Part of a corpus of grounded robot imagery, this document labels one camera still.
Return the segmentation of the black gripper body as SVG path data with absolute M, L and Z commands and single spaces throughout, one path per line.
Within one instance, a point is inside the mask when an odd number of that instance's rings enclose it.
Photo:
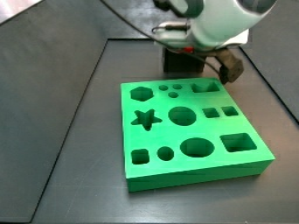
M 223 84 L 232 83 L 244 72 L 243 62 L 227 48 L 215 51 L 215 58 L 220 63 L 219 79 Z

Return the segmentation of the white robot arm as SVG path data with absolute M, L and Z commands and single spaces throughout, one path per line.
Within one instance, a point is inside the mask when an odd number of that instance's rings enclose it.
M 248 42 L 248 29 L 275 4 L 276 0 L 154 0 L 160 10 L 182 19 L 152 29 L 154 37 L 166 43 L 163 70 L 200 73 L 212 57 L 220 63 L 220 82 L 235 81 L 244 68 L 230 48 Z

